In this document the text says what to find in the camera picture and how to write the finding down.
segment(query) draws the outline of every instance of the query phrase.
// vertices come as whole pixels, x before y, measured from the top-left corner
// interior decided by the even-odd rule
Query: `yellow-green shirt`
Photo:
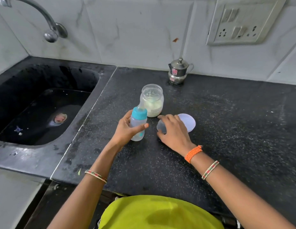
[[[175,198],[137,195],[112,202],[101,216],[102,229],[224,229],[207,211]]]

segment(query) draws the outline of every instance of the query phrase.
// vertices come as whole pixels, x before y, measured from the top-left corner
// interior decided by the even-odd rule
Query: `person's right arm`
[[[161,141],[183,157],[196,147],[188,136],[187,129],[175,115],[159,116],[167,134],[159,131]],[[207,154],[196,154],[190,163],[203,175],[214,162]],[[226,206],[245,229],[296,229],[279,212],[250,190],[220,164],[205,179],[220,196]]]

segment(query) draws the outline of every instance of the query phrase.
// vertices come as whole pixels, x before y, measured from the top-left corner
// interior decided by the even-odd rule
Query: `teapot handle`
[[[192,63],[189,64],[189,67],[188,67],[188,69],[187,69],[188,71],[186,72],[187,74],[190,73],[190,72],[195,68],[195,66],[194,66]]]

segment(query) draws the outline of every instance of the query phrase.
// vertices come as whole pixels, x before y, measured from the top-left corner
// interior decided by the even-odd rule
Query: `open jar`
[[[164,103],[163,89],[157,84],[147,84],[142,89],[140,106],[147,109],[147,117],[157,117]]]

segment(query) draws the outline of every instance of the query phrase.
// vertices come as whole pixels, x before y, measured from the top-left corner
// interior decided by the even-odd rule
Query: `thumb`
[[[136,126],[136,127],[133,127],[133,128],[131,128],[131,129],[132,129],[132,132],[133,132],[134,135],[135,135],[135,134],[137,134],[137,133],[139,133],[139,132],[145,130],[145,129],[148,128],[148,127],[149,127],[149,124],[146,123],[146,124],[142,124],[142,125],[138,125],[138,126]]]
[[[163,139],[165,138],[165,134],[163,134],[161,130],[159,130],[159,131],[157,132],[157,135],[158,135],[158,137],[161,139],[161,141],[163,141]]]

